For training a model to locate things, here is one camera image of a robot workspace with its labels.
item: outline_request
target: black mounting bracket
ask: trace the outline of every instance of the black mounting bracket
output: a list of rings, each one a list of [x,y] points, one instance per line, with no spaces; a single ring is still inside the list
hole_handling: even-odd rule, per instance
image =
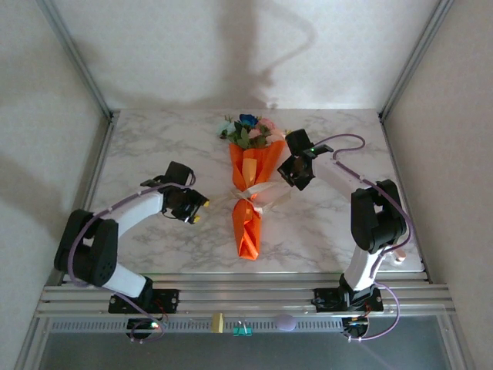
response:
[[[314,299],[311,304],[319,312],[383,312],[384,304],[380,290],[375,288],[371,295],[359,301],[355,305],[348,306],[341,296],[340,288],[317,288],[314,289]]]
[[[177,289],[152,289],[152,296],[146,299],[146,303],[133,300],[144,311],[154,315],[175,314],[179,304],[179,290]],[[126,301],[113,295],[109,300],[108,312],[110,314],[138,314],[139,312]]]

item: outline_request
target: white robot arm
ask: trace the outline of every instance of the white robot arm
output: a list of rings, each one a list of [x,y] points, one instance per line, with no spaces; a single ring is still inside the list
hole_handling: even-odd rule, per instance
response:
[[[192,185],[193,171],[171,162],[166,175],[141,183],[140,191],[118,202],[114,209],[96,215],[85,210],[73,211],[55,256],[55,268],[71,272],[72,267],[77,279],[135,298],[141,307],[147,306],[153,296],[152,280],[116,261],[118,240],[147,217],[168,210],[173,218],[194,224],[199,218],[196,212],[201,206],[206,207],[209,200],[186,187],[189,177]],[[81,239],[79,234],[84,228],[87,230]]]
[[[357,246],[347,270],[340,277],[337,294],[330,298],[330,308],[338,311],[359,310],[374,297],[374,276],[382,262],[381,253],[395,244],[406,232],[404,217],[374,188],[368,187],[337,165],[333,160],[321,165],[315,159],[333,150],[329,146],[315,146],[304,129],[286,136],[291,156],[279,168],[281,176],[291,186],[303,190],[317,177],[342,194],[351,205],[351,233]],[[377,185],[399,206],[397,186],[391,180]]]

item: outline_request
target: orange wrapping paper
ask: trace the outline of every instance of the orange wrapping paper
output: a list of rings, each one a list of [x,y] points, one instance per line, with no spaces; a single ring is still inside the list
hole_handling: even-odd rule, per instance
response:
[[[284,143],[274,141],[265,149],[247,150],[230,144],[235,187],[245,191],[253,185],[267,182],[283,151]],[[233,209],[233,227],[239,257],[248,260],[259,257],[261,226],[262,218],[253,210],[253,206],[244,199],[238,200]]]

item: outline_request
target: marble table surface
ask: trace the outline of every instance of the marble table surface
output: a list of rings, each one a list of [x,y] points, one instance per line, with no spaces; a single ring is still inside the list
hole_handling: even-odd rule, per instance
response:
[[[280,128],[306,129],[313,142],[338,133],[362,135],[367,146],[343,153],[343,163],[370,180],[396,179],[375,111],[311,109],[123,110],[109,144],[93,210],[107,207],[139,189],[139,184],[164,174],[174,160],[191,167],[195,189],[217,198],[233,189],[228,142],[216,131],[225,115],[251,113],[273,120]],[[336,139],[337,149],[356,144]],[[286,148],[281,161],[288,156]],[[330,156],[320,156],[324,162]],[[280,181],[275,172],[271,180]],[[236,200],[201,208],[198,224],[151,216],[130,229],[119,242],[119,262],[140,273],[271,273],[342,272],[355,243],[350,233],[350,205],[318,179],[303,192],[263,216],[262,245],[256,261],[238,258],[231,211]],[[381,271],[423,271],[414,240],[406,260],[387,258]]]

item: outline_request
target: pink flower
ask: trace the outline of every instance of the pink flower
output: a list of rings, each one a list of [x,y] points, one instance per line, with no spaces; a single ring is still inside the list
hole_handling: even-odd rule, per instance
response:
[[[251,129],[250,132],[248,133],[248,137],[251,139],[256,138],[257,136],[262,135],[259,129]]]
[[[286,135],[280,129],[273,129],[270,131],[270,135],[266,138],[267,144],[271,144],[274,141],[285,140]]]
[[[257,122],[257,125],[265,126],[269,130],[276,129],[276,125],[274,125],[274,122],[267,118],[262,118],[259,122]]]

